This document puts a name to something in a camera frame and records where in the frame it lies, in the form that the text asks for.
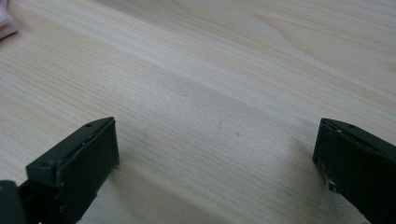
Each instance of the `tabletop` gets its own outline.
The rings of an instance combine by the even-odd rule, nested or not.
[[[114,117],[81,223],[366,223],[312,162],[321,118],[396,144],[392,0],[11,0],[0,179]]]

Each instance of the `pink object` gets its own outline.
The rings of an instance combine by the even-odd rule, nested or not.
[[[17,32],[14,20],[7,13],[8,0],[0,0],[0,39]]]

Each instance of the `light wood surface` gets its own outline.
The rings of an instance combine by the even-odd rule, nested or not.
[[[365,223],[311,157],[320,118],[396,144],[393,0],[11,0],[0,178],[114,116],[81,223]]]

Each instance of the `black object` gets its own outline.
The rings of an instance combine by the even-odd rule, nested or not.
[[[26,166],[19,187],[0,181],[0,223],[76,223],[115,165],[114,118],[88,123]]]
[[[313,157],[372,223],[396,223],[396,147],[353,125],[322,119]]]

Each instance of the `wooden table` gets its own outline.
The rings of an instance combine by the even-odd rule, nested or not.
[[[312,162],[320,118],[393,145],[392,0],[11,0],[0,178],[114,116],[81,223],[362,223]]]

